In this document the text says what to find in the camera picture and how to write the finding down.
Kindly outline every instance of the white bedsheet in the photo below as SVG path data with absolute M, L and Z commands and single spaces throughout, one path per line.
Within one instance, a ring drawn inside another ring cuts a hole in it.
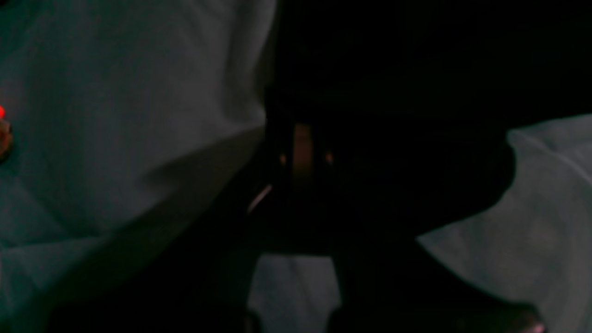
M 12 0 L 0 9 L 0 331 L 121 281 L 203 211 L 262 138 L 255 73 L 275 0 Z M 592 332 L 592 117 L 509 133 L 516 182 L 421 242 L 467 280 Z M 328 258 L 261 259 L 265 331 L 323 330 Z

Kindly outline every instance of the wrinkled fabric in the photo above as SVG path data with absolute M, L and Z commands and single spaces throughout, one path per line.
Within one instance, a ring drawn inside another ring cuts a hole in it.
M 0 166 L 0 331 L 42 332 L 54 305 L 132 275 L 244 165 L 263 134 L 255 83 L 275 6 L 0 8 L 0 104 L 15 136 Z M 592 329 L 591 128 L 582 116 L 510 132 L 517 176 L 501 202 L 421 237 L 463 278 L 533 301 L 552 332 Z M 334 283 L 328 260 L 265 257 L 250 306 L 269 332 L 320 332 Z

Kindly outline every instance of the white fabric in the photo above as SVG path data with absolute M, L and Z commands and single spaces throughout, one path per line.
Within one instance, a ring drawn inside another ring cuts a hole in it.
M 13 0 L 0 9 L 0 331 L 148 262 L 262 138 L 255 69 L 275 0 Z M 592 117 L 509 133 L 518 176 L 493 209 L 421 237 L 467 280 L 592 332 Z M 263 257 L 265 331 L 321 332 L 328 258 Z

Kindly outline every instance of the gray cloth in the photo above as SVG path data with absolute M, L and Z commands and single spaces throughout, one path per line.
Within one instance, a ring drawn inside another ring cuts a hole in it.
M 0 9 L 0 103 L 17 144 L 0 165 L 0 331 L 41 332 L 53 305 L 133 274 L 247 161 L 262 135 L 253 82 L 274 9 Z M 578 117 L 510 132 L 518 174 L 503 200 L 421 237 L 462 277 L 535 302 L 552 332 L 592 331 L 591 128 Z M 267 332 L 320 332 L 338 303 L 324 258 L 260 261 L 250 305 Z

